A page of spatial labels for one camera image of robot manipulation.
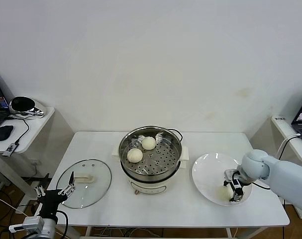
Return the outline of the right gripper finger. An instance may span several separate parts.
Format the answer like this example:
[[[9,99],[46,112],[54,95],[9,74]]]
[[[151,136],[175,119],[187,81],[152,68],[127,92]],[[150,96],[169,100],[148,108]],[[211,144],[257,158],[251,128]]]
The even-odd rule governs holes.
[[[233,191],[230,201],[241,201],[243,198],[243,189],[240,182],[238,180],[232,180],[230,186]]]
[[[227,186],[233,180],[233,174],[235,173],[235,169],[227,169],[224,172],[224,182],[223,185]]]

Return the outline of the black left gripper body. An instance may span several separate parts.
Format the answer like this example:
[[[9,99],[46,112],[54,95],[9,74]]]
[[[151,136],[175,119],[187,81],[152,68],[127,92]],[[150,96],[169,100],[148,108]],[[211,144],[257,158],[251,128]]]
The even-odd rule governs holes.
[[[48,190],[44,196],[40,196],[38,202],[42,204],[39,215],[41,217],[56,216],[59,205],[67,200],[65,193],[60,193],[60,190]]]

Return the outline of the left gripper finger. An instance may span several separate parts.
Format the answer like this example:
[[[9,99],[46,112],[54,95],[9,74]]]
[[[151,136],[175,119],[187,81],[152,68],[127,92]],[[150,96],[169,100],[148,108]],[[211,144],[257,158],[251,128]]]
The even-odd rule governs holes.
[[[66,197],[69,197],[73,191],[75,190],[75,177],[74,177],[74,171],[72,171],[71,176],[68,181],[68,185],[58,192],[58,195],[65,195]]]
[[[46,195],[43,186],[36,186],[35,188],[36,194],[38,198],[44,197]]]

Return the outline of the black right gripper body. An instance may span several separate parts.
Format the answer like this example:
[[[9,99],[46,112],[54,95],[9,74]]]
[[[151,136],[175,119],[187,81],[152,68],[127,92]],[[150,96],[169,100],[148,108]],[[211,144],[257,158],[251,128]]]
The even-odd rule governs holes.
[[[232,179],[237,179],[241,186],[250,185],[250,177],[244,172],[242,167],[237,167],[232,174]]]

